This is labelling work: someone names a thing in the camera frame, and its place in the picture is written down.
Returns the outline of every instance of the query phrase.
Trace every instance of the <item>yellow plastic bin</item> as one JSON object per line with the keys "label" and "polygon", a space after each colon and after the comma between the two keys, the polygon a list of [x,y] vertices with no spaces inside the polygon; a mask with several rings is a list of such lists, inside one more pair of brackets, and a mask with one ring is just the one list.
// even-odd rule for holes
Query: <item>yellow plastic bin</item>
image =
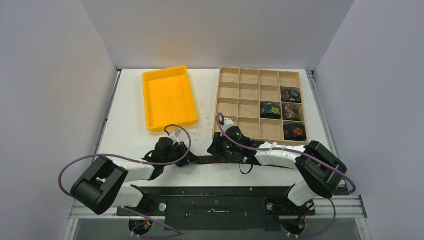
{"label": "yellow plastic bin", "polygon": [[184,127],[197,122],[198,113],[187,67],[148,71],[142,78],[148,130],[160,132],[169,124]]}

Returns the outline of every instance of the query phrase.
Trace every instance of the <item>rolled necktie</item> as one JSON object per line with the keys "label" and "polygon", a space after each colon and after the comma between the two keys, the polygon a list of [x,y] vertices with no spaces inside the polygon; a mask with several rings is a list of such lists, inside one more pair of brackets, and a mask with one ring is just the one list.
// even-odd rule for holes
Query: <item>rolled necktie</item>
{"label": "rolled necktie", "polygon": [[305,141],[306,128],[300,123],[287,124],[284,126],[284,139],[291,141]]}
{"label": "rolled necktie", "polygon": [[281,102],[283,103],[302,103],[301,91],[283,89],[281,90]]}
{"label": "rolled necktie", "polygon": [[282,119],[289,121],[301,121],[301,113],[299,108],[294,105],[283,105],[282,106]]}
{"label": "rolled necktie", "polygon": [[263,119],[281,119],[279,104],[263,102],[260,104],[260,117]]}

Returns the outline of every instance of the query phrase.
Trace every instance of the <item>silver bolt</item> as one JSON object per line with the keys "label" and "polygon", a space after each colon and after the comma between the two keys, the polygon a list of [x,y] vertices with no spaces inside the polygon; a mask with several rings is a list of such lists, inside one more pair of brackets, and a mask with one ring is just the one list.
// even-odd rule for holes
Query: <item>silver bolt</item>
{"label": "silver bolt", "polygon": [[167,205],[165,204],[165,203],[161,203],[161,204],[159,204],[159,210],[160,211],[165,211],[165,209],[167,209]]}
{"label": "silver bolt", "polygon": [[268,209],[269,211],[272,211],[274,207],[274,203],[270,202],[266,205],[266,209]]}

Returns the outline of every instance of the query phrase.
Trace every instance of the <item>folded fabric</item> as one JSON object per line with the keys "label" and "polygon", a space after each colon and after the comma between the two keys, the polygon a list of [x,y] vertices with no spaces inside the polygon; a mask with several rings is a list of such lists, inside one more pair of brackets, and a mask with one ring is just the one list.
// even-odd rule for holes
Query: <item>folded fabric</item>
{"label": "folded fabric", "polygon": [[301,121],[301,114],[299,108],[294,105],[283,105],[282,106],[282,119],[289,121]]}
{"label": "folded fabric", "polygon": [[299,90],[281,90],[281,102],[283,103],[301,103],[301,91]]}
{"label": "folded fabric", "polygon": [[306,128],[300,123],[293,123],[284,126],[284,139],[291,141],[305,141]]}
{"label": "folded fabric", "polygon": [[260,117],[263,119],[281,119],[279,104],[263,102],[260,104]]}

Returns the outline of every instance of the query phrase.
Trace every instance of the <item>yellow flower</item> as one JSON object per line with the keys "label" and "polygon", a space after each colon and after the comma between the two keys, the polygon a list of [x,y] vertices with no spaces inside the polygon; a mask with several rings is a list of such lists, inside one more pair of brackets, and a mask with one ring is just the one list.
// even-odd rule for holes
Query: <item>yellow flower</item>
{"label": "yellow flower", "polygon": [[277,115],[281,115],[280,109],[278,107],[273,107],[271,112]]}

